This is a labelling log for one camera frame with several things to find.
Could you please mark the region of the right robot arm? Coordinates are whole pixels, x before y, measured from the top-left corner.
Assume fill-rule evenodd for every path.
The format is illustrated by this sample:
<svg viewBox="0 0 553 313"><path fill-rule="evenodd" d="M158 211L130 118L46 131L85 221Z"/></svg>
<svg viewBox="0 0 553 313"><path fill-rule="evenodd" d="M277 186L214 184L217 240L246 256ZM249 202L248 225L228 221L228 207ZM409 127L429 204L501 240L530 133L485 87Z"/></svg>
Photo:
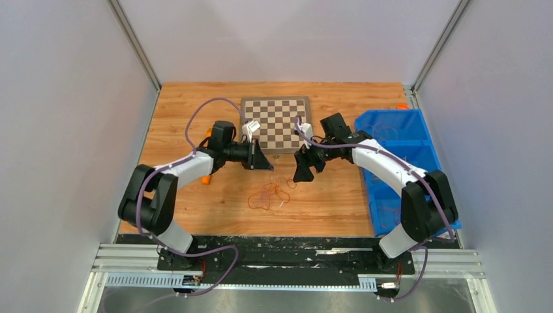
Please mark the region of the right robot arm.
<svg viewBox="0 0 553 313"><path fill-rule="evenodd" d="M372 255L377 270L389 272L402 253L438 240L439 231L447 231L447 242L455 241L451 225L458 220L458 211L446 174L408 163L364 131L352 132L340 113L320 123L325 136L315 142L311 124L299 115L293 120L295 134L304 140L294 154L294 182L313 181L328 161L340 158L374 174L400 196L400 222L380 239L380 249Z"/></svg>

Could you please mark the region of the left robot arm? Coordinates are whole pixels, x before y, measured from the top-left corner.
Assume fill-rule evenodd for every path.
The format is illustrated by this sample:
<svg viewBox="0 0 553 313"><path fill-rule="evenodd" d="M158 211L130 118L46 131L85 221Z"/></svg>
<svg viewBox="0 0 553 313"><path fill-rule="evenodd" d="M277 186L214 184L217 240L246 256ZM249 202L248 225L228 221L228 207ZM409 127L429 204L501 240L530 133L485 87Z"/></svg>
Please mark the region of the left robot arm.
<svg viewBox="0 0 553 313"><path fill-rule="evenodd" d="M119 204L119 218L175 253L174 261L182 269L195 268L200 253L191 247L194 238L173 217L177 192L214 174L227 162L238 162L246 170L272 170L273 165L253 137L259 129L258 121L247 121L242 126L243 137L237 141L233 123L216 121L191 154L161 166L136 166Z"/></svg>

